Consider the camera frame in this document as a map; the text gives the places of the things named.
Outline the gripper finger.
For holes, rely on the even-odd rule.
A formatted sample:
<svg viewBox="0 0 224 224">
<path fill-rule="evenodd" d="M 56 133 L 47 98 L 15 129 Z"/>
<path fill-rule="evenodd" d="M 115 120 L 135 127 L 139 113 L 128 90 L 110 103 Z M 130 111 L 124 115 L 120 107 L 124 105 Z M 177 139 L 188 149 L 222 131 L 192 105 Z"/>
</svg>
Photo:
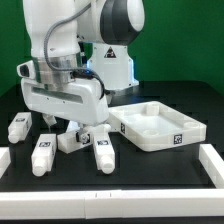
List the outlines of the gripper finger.
<svg viewBox="0 0 224 224">
<path fill-rule="evenodd" d="M 76 132 L 76 141 L 82 144 L 88 144 L 91 142 L 91 134 L 89 126 L 81 126 Z"/>
<path fill-rule="evenodd" d="M 43 114 L 42 117 L 49 128 L 56 124 L 56 119 L 53 115 Z"/>
</svg>

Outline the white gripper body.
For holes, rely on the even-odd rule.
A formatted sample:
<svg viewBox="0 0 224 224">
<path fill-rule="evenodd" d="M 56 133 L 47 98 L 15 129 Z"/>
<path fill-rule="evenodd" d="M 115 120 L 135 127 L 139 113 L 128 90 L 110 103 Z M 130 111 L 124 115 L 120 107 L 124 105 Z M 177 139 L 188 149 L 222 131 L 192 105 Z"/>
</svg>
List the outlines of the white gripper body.
<svg viewBox="0 0 224 224">
<path fill-rule="evenodd" d="M 106 97 L 101 96 L 96 79 L 77 78 L 62 90 L 49 91 L 43 84 L 23 78 L 21 87 L 25 104 L 32 111 L 90 126 L 103 123 L 109 117 Z"/>
</svg>

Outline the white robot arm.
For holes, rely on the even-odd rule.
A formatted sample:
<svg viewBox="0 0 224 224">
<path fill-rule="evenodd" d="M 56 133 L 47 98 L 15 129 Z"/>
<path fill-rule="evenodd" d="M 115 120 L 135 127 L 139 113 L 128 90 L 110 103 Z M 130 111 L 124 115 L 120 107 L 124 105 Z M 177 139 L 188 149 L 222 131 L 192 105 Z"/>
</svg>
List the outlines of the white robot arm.
<svg viewBox="0 0 224 224">
<path fill-rule="evenodd" d="M 32 60 L 17 67 L 27 107 L 81 125 L 108 118 L 98 74 L 78 65 L 79 43 L 127 46 L 143 29 L 142 0 L 23 0 Z"/>
</svg>

